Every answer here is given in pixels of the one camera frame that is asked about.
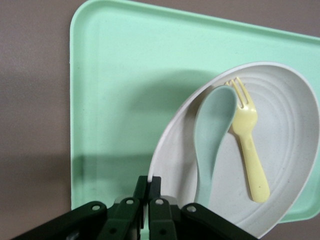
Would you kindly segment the mint green rectangular tray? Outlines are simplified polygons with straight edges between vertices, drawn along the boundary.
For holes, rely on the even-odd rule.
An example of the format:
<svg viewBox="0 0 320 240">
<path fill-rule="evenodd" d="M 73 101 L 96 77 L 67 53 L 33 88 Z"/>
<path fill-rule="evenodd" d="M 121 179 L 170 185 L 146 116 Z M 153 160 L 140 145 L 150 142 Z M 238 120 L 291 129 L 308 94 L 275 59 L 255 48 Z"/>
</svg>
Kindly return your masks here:
<svg viewBox="0 0 320 240">
<path fill-rule="evenodd" d="M 271 62 L 301 74 L 320 112 L 320 38 L 124 0 L 90 0 L 70 25 L 71 206 L 110 206 L 148 175 L 167 125 L 200 87 Z M 319 158 L 288 220 L 320 213 Z"/>
</svg>

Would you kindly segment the round beige speckled plate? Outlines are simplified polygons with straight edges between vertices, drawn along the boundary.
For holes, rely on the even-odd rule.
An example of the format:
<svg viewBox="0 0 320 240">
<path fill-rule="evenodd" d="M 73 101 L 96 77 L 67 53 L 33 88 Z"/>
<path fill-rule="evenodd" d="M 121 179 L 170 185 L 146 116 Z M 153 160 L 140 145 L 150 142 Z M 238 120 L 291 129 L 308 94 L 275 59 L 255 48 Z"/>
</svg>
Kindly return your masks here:
<svg viewBox="0 0 320 240">
<path fill-rule="evenodd" d="M 149 177 L 161 178 L 161 194 L 179 206 L 195 201 L 198 166 L 194 125 L 204 97 L 228 80 L 240 78 L 257 109 L 253 140 L 270 197 L 252 200 L 242 151 L 232 132 L 222 139 L 213 162 L 208 208 L 251 235 L 261 238 L 279 221 L 305 187 L 319 158 L 320 112 L 315 93 L 296 70 L 275 62 L 254 62 L 232 68 L 187 98 L 164 130 L 152 156 Z"/>
</svg>

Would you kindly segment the pale green plastic spoon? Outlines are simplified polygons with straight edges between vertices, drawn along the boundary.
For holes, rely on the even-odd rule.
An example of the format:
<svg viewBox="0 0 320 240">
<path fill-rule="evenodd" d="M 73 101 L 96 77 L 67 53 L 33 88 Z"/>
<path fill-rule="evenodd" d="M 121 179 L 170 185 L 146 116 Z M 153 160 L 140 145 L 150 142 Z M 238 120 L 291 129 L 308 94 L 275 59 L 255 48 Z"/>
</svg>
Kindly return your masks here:
<svg viewBox="0 0 320 240">
<path fill-rule="evenodd" d="M 235 90 L 223 85 L 213 89 L 198 108 L 193 139 L 198 169 L 195 199 L 203 206 L 209 205 L 217 155 L 232 124 L 236 107 Z"/>
</svg>

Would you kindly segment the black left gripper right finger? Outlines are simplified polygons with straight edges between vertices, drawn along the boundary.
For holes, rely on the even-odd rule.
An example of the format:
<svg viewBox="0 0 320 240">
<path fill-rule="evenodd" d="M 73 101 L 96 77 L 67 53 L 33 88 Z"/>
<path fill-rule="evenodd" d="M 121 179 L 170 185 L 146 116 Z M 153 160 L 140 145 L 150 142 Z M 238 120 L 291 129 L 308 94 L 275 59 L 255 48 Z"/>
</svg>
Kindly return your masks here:
<svg viewBox="0 0 320 240">
<path fill-rule="evenodd" d="M 201 204 L 179 207 L 161 185 L 159 176 L 149 183 L 150 240 L 259 240 Z"/>
</svg>

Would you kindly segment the small yellow plastic fork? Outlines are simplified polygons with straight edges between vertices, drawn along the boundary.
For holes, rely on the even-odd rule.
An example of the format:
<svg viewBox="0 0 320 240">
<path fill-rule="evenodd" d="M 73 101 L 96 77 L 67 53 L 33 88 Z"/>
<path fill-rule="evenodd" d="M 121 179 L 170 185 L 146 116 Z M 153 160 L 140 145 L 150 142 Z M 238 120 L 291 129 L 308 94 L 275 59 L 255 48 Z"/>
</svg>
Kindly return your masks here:
<svg viewBox="0 0 320 240">
<path fill-rule="evenodd" d="M 228 80 L 225 85 L 232 87 L 238 97 L 231 127 L 240 142 L 251 198 L 256 203 L 264 203 L 269 199 L 271 192 L 252 136 L 258 122 L 258 113 L 239 77 Z"/>
</svg>

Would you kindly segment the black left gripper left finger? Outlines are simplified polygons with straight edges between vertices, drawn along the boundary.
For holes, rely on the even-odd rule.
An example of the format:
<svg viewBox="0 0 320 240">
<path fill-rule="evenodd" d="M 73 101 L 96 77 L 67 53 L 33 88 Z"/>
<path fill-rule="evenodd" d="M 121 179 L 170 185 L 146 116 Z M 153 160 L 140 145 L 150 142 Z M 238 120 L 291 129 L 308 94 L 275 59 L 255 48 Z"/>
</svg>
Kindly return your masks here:
<svg viewBox="0 0 320 240">
<path fill-rule="evenodd" d="M 148 189 L 147 176 L 140 176 L 133 195 L 111 207 L 91 201 L 11 240 L 140 240 Z"/>
</svg>

